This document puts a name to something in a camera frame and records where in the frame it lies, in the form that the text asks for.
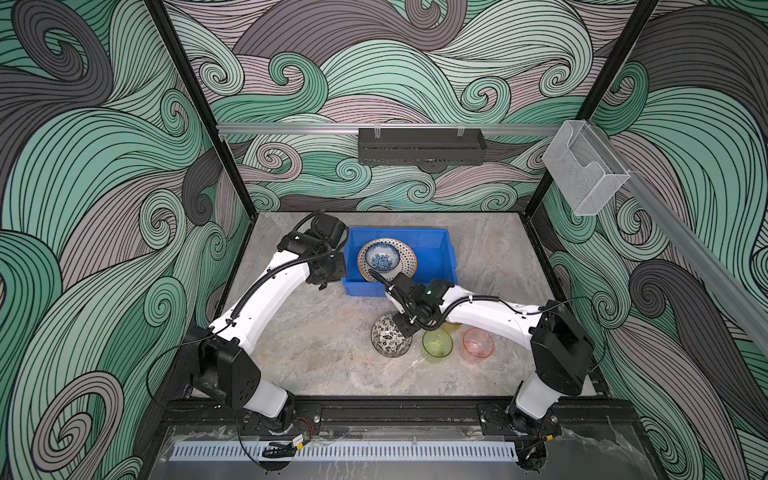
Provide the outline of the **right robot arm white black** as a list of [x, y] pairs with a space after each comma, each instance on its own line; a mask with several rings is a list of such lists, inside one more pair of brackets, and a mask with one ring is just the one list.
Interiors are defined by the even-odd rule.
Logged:
[[385, 295], [396, 306], [393, 322], [406, 338], [418, 331], [436, 331], [446, 323], [458, 323], [528, 349], [535, 370], [515, 395], [516, 414], [539, 421], [560, 398], [582, 394], [594, 345], [564, 304], [514, 305], [444, 280], [423, 285], [404, 274], [388, 280], [372, 272], [371, 277], [384, 286]]

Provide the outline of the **blue white floral bowl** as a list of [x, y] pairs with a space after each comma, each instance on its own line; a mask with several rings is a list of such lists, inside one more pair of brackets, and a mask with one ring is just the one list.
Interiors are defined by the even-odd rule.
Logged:
[[401, 256], [395, 246], [376, 242], [366, 249], [365, 261], [370, 270], [383, 274], [398, 267]]

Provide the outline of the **brown leaf pattern bowl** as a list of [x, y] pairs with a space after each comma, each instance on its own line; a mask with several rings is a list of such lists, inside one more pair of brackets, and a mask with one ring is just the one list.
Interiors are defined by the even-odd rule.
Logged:
[[374, 349], [387, 358], [405, 355], [412, 345], [412, 338], [405, 337], [398, 330], [392, 314], [384, 315], [374, 322], [370, 339]]

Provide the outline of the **yellow rim dotted plate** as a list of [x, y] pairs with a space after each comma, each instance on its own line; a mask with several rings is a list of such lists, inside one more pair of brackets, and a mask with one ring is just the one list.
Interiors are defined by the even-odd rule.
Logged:
[[366, 281], [376, 282], [376, 279], [372, 276], [372, 272], [376, 271], [370, 270], [365, 261], [366, 249], [376, 242], [384, 242], [395, 246], [401, 256], [401, 261], [398, 267], [390, 272], [383, 274], [377, 272], [380, 276], [386, 280], [393, 280], [398, 274], [404, 274], [410, 278], [414, 277], [418, 269], [418, 260], [415, 252], [407, 244], [400, 240], [393, 238], [379, 238], [365, 244], [357, 256], [358, 270]]

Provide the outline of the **blue plastic bin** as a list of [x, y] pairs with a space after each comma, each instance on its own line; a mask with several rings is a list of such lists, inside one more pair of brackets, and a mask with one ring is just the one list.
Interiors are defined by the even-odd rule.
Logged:
[[456, 284], [457, 260], [450, 234], [445, 229], [424, 228], [371, 228], [360, 227], [350, 230], [350, 239], [343, 253], [347, 263], [347, 276], [342, 280], [346, 294], [350, 297], [383, 297], [382, 283], [366, 281], [358, 270], [357, 256], [362, 247], [379, 238], [393, 238], [407, 244], [416, 254], [418, 269], [414, 281], [423, 285], [434, 279]]

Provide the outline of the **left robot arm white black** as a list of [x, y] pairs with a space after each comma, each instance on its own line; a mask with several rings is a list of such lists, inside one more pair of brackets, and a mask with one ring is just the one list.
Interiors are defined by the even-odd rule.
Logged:
[[251, 355], [300, 285], [323, 289], [345, 278], [348, 236], [349, 228], [324, 212], [306, 216], [285, 234], [265, 270], [229, 310], [208, 327], [188, 329], [179, 353], [191, 386], [233, 410], [287, 417], [289, 392], [264, 380]]

